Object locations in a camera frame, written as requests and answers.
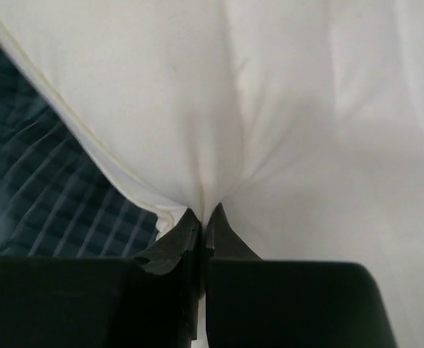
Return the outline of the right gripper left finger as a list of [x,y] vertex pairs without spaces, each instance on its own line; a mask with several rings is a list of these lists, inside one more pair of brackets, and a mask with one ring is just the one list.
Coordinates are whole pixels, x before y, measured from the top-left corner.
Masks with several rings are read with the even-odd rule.
[[189,347],[200,222],[135,257],[0,257],[0,347]]

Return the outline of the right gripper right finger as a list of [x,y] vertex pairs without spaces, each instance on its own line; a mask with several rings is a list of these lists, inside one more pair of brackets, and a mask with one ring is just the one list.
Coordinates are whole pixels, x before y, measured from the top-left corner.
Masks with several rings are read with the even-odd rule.
[[222,206],[204,232],[210,347],[395,347],[379,288],[352,262],[262,260]]

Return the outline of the dark checkered pillowcase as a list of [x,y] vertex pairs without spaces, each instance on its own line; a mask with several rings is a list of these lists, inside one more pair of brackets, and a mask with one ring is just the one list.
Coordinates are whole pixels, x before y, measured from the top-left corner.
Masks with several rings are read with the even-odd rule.
[[123,197],[0,49],[0,255],[129,257],[157,218]]

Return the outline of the cream white pillow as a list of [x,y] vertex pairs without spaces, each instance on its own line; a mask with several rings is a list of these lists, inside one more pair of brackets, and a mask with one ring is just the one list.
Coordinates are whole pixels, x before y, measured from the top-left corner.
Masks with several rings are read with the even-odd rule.
[[424,1],[0,1],[0,46],[161,234],[358,262],[424,347]]

